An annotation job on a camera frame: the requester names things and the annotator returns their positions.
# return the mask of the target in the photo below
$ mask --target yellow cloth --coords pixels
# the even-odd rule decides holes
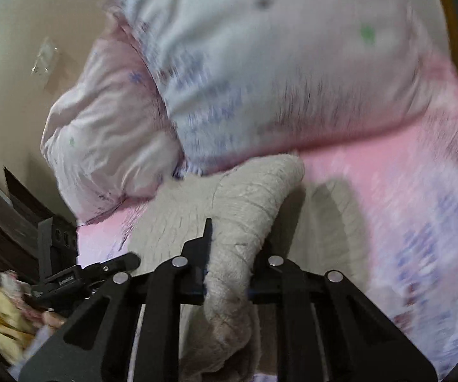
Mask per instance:
[[[12,365],[35,337],[35,328],[0,289],[0,353]]]

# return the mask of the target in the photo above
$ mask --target white pillow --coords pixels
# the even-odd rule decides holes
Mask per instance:
[[[428,107],[406,0],[119,0],[202,172]]]
[[[121,21],[109,21],[77,84],[52,107],[42,137],[42,154],[79,223],[127,196],[153,197],[182,157],[135,42]]]

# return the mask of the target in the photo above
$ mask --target dark spot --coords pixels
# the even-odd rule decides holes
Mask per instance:
[[[273,0],[256,0],[255,5],[259,10],[266,10],[273,4]]]

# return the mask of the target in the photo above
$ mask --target folded towel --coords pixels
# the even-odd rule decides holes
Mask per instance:
[[[260,358],[259,319],[246,298],[251,268],[284,199],[301,182],[291,155],[252,159],[227,173],[167,181],[137,222],[129,250],[142,258],[134,274],[154,270],[200,236],[213,219],[207,296],[182,306],[181,381],[249,381]]]

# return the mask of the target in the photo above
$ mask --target bed sheet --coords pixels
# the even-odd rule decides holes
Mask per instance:
[[[458,362],[458,76],[449,61],[429,61],[440,90],[423,118],[393,133],[300,155],[306,180],[350,184],[370,247],[367,296],[442,379]],[[80,227],[80,264],[124,254],[145,210],[145,202],[127,200]]]

